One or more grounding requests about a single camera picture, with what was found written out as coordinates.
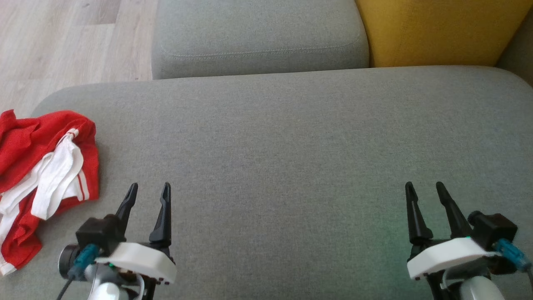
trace yellow cushion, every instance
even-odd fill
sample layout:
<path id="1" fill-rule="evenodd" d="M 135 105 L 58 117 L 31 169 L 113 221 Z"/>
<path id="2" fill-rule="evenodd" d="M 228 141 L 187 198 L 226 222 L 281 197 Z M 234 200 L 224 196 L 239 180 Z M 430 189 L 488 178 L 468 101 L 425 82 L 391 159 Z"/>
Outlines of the yellow cushion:
<path id="1" fill-rule="evenodd" d="M 375 67 L 493 66 L 533 0 L 356 0 Z"/>

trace red and white garment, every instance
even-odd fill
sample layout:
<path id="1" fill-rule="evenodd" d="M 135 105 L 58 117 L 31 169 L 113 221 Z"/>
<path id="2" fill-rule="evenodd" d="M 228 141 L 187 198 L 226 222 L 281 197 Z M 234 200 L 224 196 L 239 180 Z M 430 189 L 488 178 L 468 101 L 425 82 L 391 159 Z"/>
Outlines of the red and white garment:
<path id="1" fill-rule="evenodd" d="M 98 198 L 95 134 L 94 122 L 71 111 L 0 115 L 0 274 L 39 252 L 40 220 Z"/>

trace black cable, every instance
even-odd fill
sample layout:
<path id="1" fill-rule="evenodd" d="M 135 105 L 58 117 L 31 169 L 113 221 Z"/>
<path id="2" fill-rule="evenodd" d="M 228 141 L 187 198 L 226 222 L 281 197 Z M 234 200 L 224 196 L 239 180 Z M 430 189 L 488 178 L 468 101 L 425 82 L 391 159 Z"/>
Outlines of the black cable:
<path id="1" fill-rule="evenodd" d="M 59 295 L 57 297 L 57 300 L 61 300 L 61 298 L 63 298 L 63 295 L 65 294 L 65 292 L 67 291 L 69 285 L 72 283 L 72 278 L 67 280 L 67 283 L 65 283 L 65 285 L 63 286 L 63 288 L 61 289 L 61 292 L 59 292 Z"/>
<path id="2" fill-rule="evenodd" d="M 531 284 L 531 292 L 533 292 L 533 272 L 531 271 L 531 267 L 526 272 L 528 273 L 529 283 Z"/>

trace gray seat cushion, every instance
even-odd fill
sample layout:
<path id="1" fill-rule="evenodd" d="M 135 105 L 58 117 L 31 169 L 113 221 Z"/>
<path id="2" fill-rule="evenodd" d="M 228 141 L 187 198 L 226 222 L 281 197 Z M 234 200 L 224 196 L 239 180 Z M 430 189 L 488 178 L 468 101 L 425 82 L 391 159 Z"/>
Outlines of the gray seat cushion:
<path id="1" fill-rule="evenodd" d="M 353 0 L 160 0 L 154 79 L 368 67 Z"/>
<path id="2" fill-rule="evenodd" d="M 482 67 L 182 78 L 68 88 L 35 110 L 96 122 L 100 200 L 42 224 L 42 251 L 2 298 L 54 298 L 61 249 L 139 183 L 126 236 L 146 241 L 172 184 L 177 284 L 156 299 L 429 299 L 406 268 L 404 184 L 449 237 L 435 182 L 464 214 L 500 212 L 533 256 L 533 89 Z M 506 299 L 523 274 L 496 277 Z M 66 299 L 86 299 L 74 283 Z"/>

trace red fabric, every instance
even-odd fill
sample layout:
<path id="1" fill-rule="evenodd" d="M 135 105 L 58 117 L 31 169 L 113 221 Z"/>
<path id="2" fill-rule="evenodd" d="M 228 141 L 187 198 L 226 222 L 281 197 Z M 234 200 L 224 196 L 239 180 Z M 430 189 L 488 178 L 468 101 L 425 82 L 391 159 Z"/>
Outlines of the red fabric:
<path id="1" fill-rule="evenodd" d="M 11 189 L 43 158 L 55 149 L 71 128 L 79 130 L 74 143 L 86 151 L 98 151 L 94 143 L 96 126 L 88 118 L 64 110 L 34 119 L 17 120 L 13 110 L 0 115 L 0 193 Z"/>
<path id="2" fill-rule="evenodd" d="M 80 148 L 84 159 L 82 171 L 89 193 L 84 198 L 96 200 L 99 196 L 98 150 L 94 140 L 96 127 L 91 120 L 70 111 L 22 120 L 16 120 L 12 110 L 0 115 L 0 192 L 12 188 L 46 153 L 54 151 L 56 144 L 70 129 L 79 131 L 73 142 Z M 80 172 L 75 180 L 81 185 L 82 178 Z M 35 192 L 36 189 L 19 203 L 20 213 L 1 246 L 2 256 L 16 269 L 25 266 L 42 247 L 35 235 L 41 220 L 31 214 Z M 54 215 L 80 203 L 77 197 L 63 199 Z"/>

